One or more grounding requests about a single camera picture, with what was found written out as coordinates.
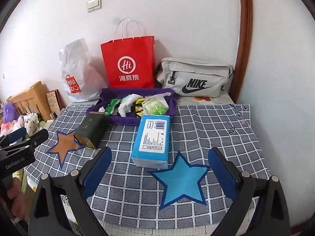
barcode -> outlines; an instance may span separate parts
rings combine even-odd
[[[157,130],[164,130],[165,127],[165,122],[164,121],[157,121],[155,128]]]

wall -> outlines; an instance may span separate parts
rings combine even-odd
[[[85,37],[104,74],[100,44],[113,38],[126,16],[140,23],[143,34],[155,35],[156,61],[185,56],[235,62],[239,0],[102,0],[102,6],[87,13],[86,0],[22,0],[0,33],[0,99],[41,80],[68,103],[59,49]]]
[[[292,225],[315,212],[315,22],[300,0],[254,0],[251,54],[239,103],[282,183]]]

green snack package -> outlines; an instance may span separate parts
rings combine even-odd
[[[167,112],[167,108],[156,98],[145,100],[142,106],[147,110],[148,114],[152,115],[163,115]]]
[[[111,115],[114,112],[116,105],[119,104],[121,102],[121,100],[122,100],[121,98],[114,98],[114,99],[112,99],[109,102],[109,104],[108,104],[107,108],[105,109],[104,113],[106,115]]]

dark green box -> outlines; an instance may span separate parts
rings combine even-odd
[[[83,146],[96,149],[109,125],[103,112],[89,112],[76,129],[74,137]]]

gray nike bag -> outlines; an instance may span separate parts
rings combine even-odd
[[[157,80],[163,88],[186,97],[216,98],[233,74],[230,65],[173,57],[162,59],[158,70]]]

